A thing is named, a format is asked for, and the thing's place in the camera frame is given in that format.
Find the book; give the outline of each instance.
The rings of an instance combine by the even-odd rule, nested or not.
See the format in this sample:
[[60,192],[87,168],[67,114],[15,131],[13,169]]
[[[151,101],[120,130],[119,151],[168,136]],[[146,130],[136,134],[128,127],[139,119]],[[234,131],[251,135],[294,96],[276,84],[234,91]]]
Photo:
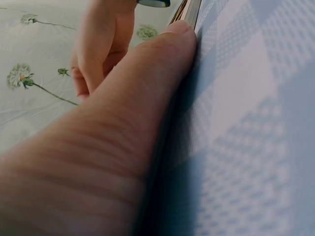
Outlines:
[[135,235],[314,235],[314,18],[311,0],[183,1],[198,49]]

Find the fingernail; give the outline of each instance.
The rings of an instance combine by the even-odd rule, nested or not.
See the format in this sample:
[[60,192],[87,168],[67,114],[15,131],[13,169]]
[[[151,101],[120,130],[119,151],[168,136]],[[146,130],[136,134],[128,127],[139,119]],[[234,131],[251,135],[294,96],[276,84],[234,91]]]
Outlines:
[[163,33],[186,33],[190,29],[190,25],[184,21],[175,21],[174,23],[170,24]]

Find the white bedsheet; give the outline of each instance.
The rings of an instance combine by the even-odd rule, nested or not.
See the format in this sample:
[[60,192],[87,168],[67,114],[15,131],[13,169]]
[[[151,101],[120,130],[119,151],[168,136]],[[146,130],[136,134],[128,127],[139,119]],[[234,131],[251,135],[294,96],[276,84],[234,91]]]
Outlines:
[[[172,1],[170,8],[137,6],[130,46],[148,36],[139,31],[141,28],[147,27],[152,34],[163,30],[177,2]],[[0,0],[0,152],[75,107],[49,92],[80,102],[67,70],[76,29],[87,3],[87,0]],[[25,78],[32,85],[26,85],[28,89],[21,82]]]

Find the green stem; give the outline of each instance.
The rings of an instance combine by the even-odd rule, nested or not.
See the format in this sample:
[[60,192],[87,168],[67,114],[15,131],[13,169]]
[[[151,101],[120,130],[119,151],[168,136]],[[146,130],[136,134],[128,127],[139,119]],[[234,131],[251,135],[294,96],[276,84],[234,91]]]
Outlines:
[[74,103],[74,102],[71,102],[71,101],[69,101],[69,100],[66,100],[66,99],[64,99],[64,98],[62,98],[62,97],[59,97],[59,96],[55,95],[54,93],[48,91],[47,89],[43,88],[42,86],[40,86],[40,85],[38,85],[38,84],[36,84],[36,83],[34,83],[34,86],[36,86],[36,87],[38,87],[38,88],[44,90],[45,92],[49,93],[50,95],[53,95],[54,97],[56,97],[56,98],[58,98],[58,99],[60,99],[60,100],[62,100],[62,101],[65,101],[65,102],[71,103],[72,105],[78,106],[77,103]]
[[45,25],[61,26],[61,27],[65,27],[67,29],[75,30],[75,28],[64,26],[64,25],[60,25],[60,24],[47,23],[47,22],[42,22],[42,21],[38,21],[38,20],[36,20],[36,22],[41,23],[41,24],[45,24]]

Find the hand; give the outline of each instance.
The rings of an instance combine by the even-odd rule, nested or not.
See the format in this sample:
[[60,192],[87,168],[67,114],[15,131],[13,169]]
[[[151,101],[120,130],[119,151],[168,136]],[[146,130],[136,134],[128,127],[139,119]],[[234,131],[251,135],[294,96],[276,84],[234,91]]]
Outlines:
[[130,234],[159,125],[196,47],[187,23],[166,31],[129,52],[82,105],[1,156],[1,235]]
[[71,58],[77,96],[85,99],[126,55],[136,0],[92,0]]

